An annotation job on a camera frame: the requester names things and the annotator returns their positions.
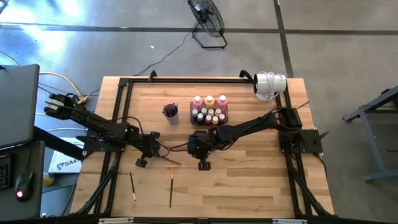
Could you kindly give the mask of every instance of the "computer mouse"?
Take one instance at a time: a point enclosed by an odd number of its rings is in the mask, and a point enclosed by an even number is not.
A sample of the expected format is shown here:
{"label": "computer mouse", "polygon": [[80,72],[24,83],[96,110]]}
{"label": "computer mouse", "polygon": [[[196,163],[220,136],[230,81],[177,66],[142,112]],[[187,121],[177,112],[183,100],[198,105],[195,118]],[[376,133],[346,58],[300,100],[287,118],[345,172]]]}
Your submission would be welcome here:
{"label": "computer mouse", "polygon": [[27,170],[18,175],[15,181],[15,198],[19,202],[28,201],[33,193],[33,171]]}

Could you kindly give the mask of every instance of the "concrete floor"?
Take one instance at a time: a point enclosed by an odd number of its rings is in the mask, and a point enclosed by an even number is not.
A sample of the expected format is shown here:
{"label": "concrete floor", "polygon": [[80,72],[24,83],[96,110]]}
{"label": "concrete floor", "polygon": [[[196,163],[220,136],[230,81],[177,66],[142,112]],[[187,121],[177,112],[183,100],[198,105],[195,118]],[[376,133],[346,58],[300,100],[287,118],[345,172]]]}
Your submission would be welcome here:
{"label": "concrete floor", "polygon": [[[226,33],[224,50],[203,50],[192,38],[153,66],[158,75],[232,76],[241,69],[287,73],[273,0],[214,0],[226,28],[251,33]],[[393,35],[352,35],[355,30],[398,30],[398,1],[279,0],[285,29],[348,30],[348,34],[287,34],[293,72],[304,78],[316,127],[330,131],[323,140],[324,160],[335,213],[345,218],[396,222],[398,179],[364,183],[362,175],[376,171],[362,125],[345,125],[343,115],[398,83],[398,32]],[[69,77],[83,93],[99,89],[106,75],[135,75],[179,45],[186,32],[108,32],[106,27],[191,28],[195,20],[186,0],[10,0],[0,14],[0,50],[25,65],[38,63],[42,72]],[[20,28],[11,28],[23,23]],[[48,24],[105,27],[104,32],[43,31]],[[205,42],[217,42],[199,34]],[[0,64],[12,61],[0,56]],[[64,80],[42,76],[40,82],[72,91]],[[48,94],[39,92],[37,110]],[[94,109],[96,99],[88,105]],[[81,128],[71,121],[36,116],[43,129]],[[59,131],[57,136],[84,134]],[[46,151],[48,167],[51,150]],[[71,185],[74,175],[59,177],[54,186]],[[42,212],[60,215],[70,187],[45,193]]]}

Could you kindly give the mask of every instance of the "wooden table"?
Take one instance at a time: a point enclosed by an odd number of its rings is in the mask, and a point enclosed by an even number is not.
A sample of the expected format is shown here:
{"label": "wooden table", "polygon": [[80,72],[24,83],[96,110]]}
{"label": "wooden table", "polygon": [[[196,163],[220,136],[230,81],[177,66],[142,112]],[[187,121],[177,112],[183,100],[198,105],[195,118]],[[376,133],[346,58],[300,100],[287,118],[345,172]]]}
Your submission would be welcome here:
{"label": "wooden table", "polygon": [[[104,77],[99,94],[96,113],[108,119],[112,117],[119,78]],[[288,84],[293,107],[308,101],[303,79],[290,78]],[[145,133],[158,131],[162,144],[169,147],[182,144],[194,132],[189,122],[189,103],[195,95],[226,95],[230,125],[257,118],[275,107],[275,101],[258,100],[252,85],[248,84],[135,83],[129,116],[140,119]],[[126,91],[122,96],[121,111],[125,97]],[[178,103],[178,126],[170,126],[161,113],[164,104],[173,102]],[[313,128],[309,105],[298,112],[303,128]],[[138,126],[134,120],[128,121]],[[152,158],[148,159],[145,169],[134,165],[140,155],[130,146],[122,155],[113,217],[294,217],[285,157],[280,153],[276,130],[250,134],[240,138],[227,151],[212,152],[208,159],[210,171],[199,171],[199,160],[187,152],[171,152],[168,156],[182,166]],[[97,187],[103,157],[104,153],[96,152],[83,161],[73,212],[83,206]],[[322,163],[315,156],[304,154],[303,164],[309,189],[324,208],[333,213]],[[172,208],[169,208],[172,167],[175,167],[174,191]],[[133,173],[136,202],[132,198],[130,171]],[[106,205],[108,189],[104,192],[102,208]],[[301,190],[298,194],[300,208],[304,211]]]}

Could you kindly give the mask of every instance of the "keyboard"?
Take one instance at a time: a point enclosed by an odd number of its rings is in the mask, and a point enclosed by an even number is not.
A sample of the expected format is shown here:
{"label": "keyboard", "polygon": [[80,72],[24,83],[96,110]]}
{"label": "keyboard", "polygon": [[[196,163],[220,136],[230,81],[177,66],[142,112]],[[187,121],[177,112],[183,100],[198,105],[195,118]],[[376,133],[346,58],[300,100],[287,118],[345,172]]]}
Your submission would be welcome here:
{"label": "keyboard", "polygon": [[12,187],[11,155],[0,154],[0,190]]}

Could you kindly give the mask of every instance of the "gray metal stand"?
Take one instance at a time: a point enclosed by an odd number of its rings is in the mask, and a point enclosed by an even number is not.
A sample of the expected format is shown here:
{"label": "gray metal stand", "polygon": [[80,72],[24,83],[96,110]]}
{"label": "gray metal stand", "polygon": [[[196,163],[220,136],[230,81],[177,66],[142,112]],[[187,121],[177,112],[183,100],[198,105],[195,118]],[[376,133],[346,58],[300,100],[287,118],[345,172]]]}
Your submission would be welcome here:
{"label": "gray metal stand", "polygon": [[[388,170],[388,169],[386,169],[386,167],[383,163],[382,157],[380,155],[379,147],[377,146],[377,142],[376,142],[377,134],[375,134],[375,130],[372,129],[372,125],[370,123],[370,117],[368,116],[371,114],[372,115],[398,114],[398,110],[377,110],[376,111],[377,108],[396,99],[397,97],[398,97],[398,86],[384,92],[383,94],[378,96],[376,99],[374,99],[374,100],[370,101],[369,103],[367,103],[366,105],[360,107],[358,110],[343,117],[343,120],[345,121],[345,123],[350,123],[355,118],[361,118],[362,124],[365,128],[366,137],[368,138],[369,143],[370,143],[373,157],[376,161],[377,168],[379,169],[379,172],[364,175],[363,179],[365,182],[368,182],[370,180],[389,178],[389,177],[398,177],[398,170]],[[391,119],[392,119],[393,123],[396,123],[396,121],[398,120],[398,116],[395,116]]]}

